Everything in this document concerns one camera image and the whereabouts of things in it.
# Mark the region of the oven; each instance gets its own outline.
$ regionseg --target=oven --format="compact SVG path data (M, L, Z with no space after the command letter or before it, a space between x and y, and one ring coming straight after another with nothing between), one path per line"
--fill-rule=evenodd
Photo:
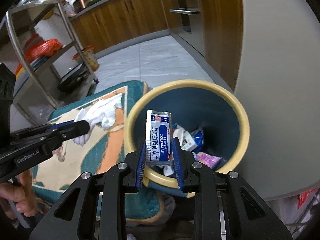
M199 0L172 0L170 13L179 14L181 23L174 32L204 56L201 6Z

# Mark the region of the yellow trash can rim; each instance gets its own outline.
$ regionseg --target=yellow trash can rim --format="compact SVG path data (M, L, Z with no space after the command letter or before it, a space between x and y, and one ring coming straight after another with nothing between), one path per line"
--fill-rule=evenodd
M231 94L229 91L225 90L224 88L207 81L190 80L190 79L173 81L173 82L161 85L159 87L156 87L155 89L145 94L142 98L140 98L139 101L131 109L124 126L125 152L130 153L136 150L134 141L133 141L133 136L132 136L133 127L138 115L140 114L142 109L147 105L147 103L149 103L152 99L154 99L158 95L163 94L169 90L174 90L174 89L184 88L184 87L202 88L202 89L212 91L215 94L221 96L223 99L225 99L236 113L236 116L239 121L239 127L240 127L239 142L232 157L227 161L225 165L223 165L220 169L217 170L217 172L227 174L229 171L233 170L239 164L239 162L241 161L241 159L243 158L247 150L248 143L249 143L249 136L250 136L249 120L243 106L233 94ZM144 176L157 184L160 184L166 187L171 187L171 188L179 188L177 184L177 179L173 179L173 178L169 178L164 175L161 175L156 171L152 170L148 166L145 167Z

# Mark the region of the screw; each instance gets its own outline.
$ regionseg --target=screw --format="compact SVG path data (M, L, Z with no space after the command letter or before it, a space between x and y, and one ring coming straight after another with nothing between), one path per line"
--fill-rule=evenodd
M126 163L119 163L118 164L118 168L121 169L121 170L125 169L127 166L128 165Z
M200 162L194 162L194 163L192 164L192 167L194 167L195 169L199 169L199 168L202 167L202 164L201 164Z
M236 179L236 178L239 177L239 174L237 172L235 172L235 171L232 171L232 172L229 173L229 176L231 178L233 178L233 179Z
M82 178L82 179L87 179L87 178L89 178L89 177L90 177L90 173L87 172L87 171L81 174L81 178Z

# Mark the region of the baseboard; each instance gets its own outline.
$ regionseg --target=baseboard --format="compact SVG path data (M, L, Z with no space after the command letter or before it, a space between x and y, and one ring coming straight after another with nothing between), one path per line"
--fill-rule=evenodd
M153 40L153 39L156 39L156 38L169 36L169 35L170 35L169 30L162 30L162 31L158 31L158 32L142 35L142 36L139 36L137 38L133 38L131 40L121 42L121 43L119 43L117 45L114 45L114 46L111 46L111 47L109 47L107 49L99 51L98 53L95 54L95 57L96 57L96 59L98 59L98 58L104 57L104 56L106 56L106 55L108 55L110 53L113 53L115 51L127 48L129 46L132 46L132 45L144 42L144 41L150 41L150 40Z
M204 56L202 56L194 47L177 34L170 32L170 35L194 58L214 83L233 93L232 89L227 85L222 77L220 77L219 74L205 61Z

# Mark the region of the medicine packet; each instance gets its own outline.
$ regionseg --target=medicine packet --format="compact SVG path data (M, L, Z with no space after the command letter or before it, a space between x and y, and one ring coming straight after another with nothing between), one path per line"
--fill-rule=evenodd
M147 111L146 163L172 165L172 123L169 112Z

